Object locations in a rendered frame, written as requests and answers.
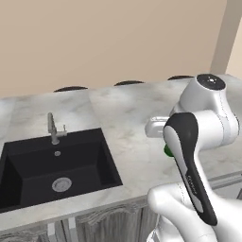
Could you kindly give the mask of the grey wooden drawer front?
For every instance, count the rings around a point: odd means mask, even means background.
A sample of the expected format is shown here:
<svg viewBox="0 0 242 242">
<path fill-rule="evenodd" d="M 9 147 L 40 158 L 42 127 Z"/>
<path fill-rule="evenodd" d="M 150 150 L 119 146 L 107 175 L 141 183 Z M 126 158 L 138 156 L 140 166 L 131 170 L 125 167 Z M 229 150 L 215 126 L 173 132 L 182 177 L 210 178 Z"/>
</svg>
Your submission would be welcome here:
<svg viewBox="0 0 242 242">
<path fill-rule="evenodd" d="M 213 190 L 231 186 L 240 182 L 242 182 L 242 171 L 237 171 L 209 179 L 210 186 Z"/>
</svg>

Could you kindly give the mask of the black round stool seat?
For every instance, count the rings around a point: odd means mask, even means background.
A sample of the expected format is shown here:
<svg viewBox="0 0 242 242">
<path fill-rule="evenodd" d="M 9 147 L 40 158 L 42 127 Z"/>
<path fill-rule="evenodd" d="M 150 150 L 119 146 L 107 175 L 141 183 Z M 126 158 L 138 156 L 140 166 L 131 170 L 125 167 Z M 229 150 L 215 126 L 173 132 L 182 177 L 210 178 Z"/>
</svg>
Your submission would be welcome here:
<svg viewBox="0 0 242 242">
<path fill-rule="evenodd" d="M 173 77 L 168 78 L 167 80 L 184 79 L 184 78 L 193 78 L 193 76 L 185 76 L 185 75 L 173 76 Z"/>
<path fill-rule="evenodd" d="M 78 90 L 86 90 L 86 89 L 88 89 L 88 88 L 82 87 L 82 86 L 67 86 L 67 87 L 62 87 L 62 88 L 59 88 L 58 90 L 55 90 L 54 93 L 68 92 L 68 91 L 78 91 Z"/>
<path fill-rule="evenodd" d="M 122 85 L 132 85 L 132 84 L 143 84 L 144 82 L 141 80 L 123 80 L 114 84 L 114 86 L 122 86 Z"/>
</svg>

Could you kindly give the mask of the grey wooden cupboard door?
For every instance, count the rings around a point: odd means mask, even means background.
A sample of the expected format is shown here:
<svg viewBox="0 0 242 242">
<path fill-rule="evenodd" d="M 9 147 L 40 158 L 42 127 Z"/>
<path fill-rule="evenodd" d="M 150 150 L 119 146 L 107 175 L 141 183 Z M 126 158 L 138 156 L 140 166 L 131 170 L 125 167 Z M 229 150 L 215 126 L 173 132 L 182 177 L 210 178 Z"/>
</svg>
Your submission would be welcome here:
<svg viewBox="0 0 242 242">
<path fill-rule="evenodd" d="M 43 234 L 45 230 L 22 230 L 0 235 L 0 242 L 39 242 L 39 237 Z"/>
<path fill-rule="evenodd" d="M 141 214 L 130 203 L 77 216 L 78 242 L 138 242 Z"/>
<path fill-rule="evenodd" d="M 148 207 L 142 211 L 140 242 L 147 242 L 147 237 L 156 226 L 157 215 Z"/>
</svg>

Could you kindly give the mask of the black sink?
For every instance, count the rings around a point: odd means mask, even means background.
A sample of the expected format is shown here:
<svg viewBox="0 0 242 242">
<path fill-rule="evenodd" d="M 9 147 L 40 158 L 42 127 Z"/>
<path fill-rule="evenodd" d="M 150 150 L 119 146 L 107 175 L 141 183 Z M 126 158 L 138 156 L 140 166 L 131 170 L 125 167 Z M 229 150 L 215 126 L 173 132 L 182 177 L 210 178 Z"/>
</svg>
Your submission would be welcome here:
<svg viewBox="0 0 242 242">
<path fill-rule="evenodd" d="M 7 142 L 0 156 L 0 214 L 121 184 L 101 129 L 70 132 L 56 145 L 49 136 Z"/>
</svg>

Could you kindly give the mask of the green cup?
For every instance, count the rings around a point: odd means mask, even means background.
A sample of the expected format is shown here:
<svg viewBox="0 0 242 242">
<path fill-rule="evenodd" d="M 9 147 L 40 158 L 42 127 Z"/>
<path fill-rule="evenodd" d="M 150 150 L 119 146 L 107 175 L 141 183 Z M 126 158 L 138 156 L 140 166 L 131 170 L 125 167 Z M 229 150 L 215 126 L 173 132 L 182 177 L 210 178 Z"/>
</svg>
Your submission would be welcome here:
<svg viewBox="0 0 242 242">
<path fill-rule="evenodd" d="M 164 146 L 164 153 L 168 156 L 168 157 L 174 157 L 171 150 L 169 149 L 168 145 Z"/>
</svg>

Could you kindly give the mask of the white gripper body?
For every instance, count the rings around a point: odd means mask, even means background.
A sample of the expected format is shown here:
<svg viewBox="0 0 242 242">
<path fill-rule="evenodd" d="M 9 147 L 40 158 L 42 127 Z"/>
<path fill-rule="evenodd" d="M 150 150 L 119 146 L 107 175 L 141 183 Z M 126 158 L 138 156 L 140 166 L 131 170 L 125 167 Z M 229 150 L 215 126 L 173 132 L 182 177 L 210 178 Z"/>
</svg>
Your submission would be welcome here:
<svg viewBox="0 0 242 242">
<path fill-rule="evenodd" d="M 145 126 L 146 136 L 149 138 L 162 138 L 164 125 L 168 120 L 168 116 L 150 117 Z"/>
</svg>

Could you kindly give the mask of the grey metal tap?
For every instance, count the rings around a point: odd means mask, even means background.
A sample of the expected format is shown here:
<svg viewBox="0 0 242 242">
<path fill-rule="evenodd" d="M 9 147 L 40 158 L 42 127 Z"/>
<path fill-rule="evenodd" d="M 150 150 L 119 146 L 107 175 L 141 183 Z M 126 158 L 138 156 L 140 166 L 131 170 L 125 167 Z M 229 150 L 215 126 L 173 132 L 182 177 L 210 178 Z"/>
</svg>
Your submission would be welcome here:
<svg viewBox="0 0 242 242">
<path fill-rule="evenodd" d="M 49 112 L 47 114 L 47 129 L 48 129 L 48 133 L 51 135 L 51 143 L 53 145 L 57 145 L 60 142 L 60 140 L 59 140 L 60 137 L 67 135 L 66 130 L 57 131 L 57 128 L 55 125 L 55 120 L 54 120 L 54 115 L 52 112 Z"/>
</svg>

